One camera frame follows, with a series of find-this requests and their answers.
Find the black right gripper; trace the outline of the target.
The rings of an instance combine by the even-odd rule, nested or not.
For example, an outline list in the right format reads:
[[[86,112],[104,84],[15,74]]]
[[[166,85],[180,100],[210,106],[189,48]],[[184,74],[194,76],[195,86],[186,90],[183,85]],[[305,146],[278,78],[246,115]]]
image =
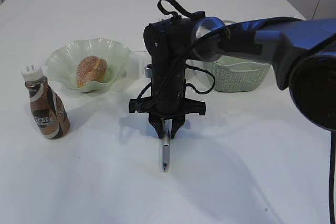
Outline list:
[[[130,113],[148,113],[149,123],[158,138],[164,135],[164,120],[172,119],[171,139],[185,123],[185,115],[205,115],[205,102],[185,97],[185,60],[174,65],[174,59],[151,59],[152,78],[136,99],[129,102]]]

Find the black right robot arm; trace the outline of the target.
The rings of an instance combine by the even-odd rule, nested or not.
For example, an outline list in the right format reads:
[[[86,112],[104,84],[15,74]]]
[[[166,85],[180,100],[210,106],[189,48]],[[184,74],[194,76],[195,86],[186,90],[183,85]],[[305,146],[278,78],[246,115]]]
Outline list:
[[[272,65],[280,90],[288,89],[298,110],[315,125],[335,131],[335,20],[274,17],[231,25],[197,13],[151,23],[143,39],[151,56],[151,94],[129,102],[147,113],[159,137],[172,120],[171,135],[190,113],[204,115],[204,102],[185,97],[187,60],[213,62],[232,56]]]

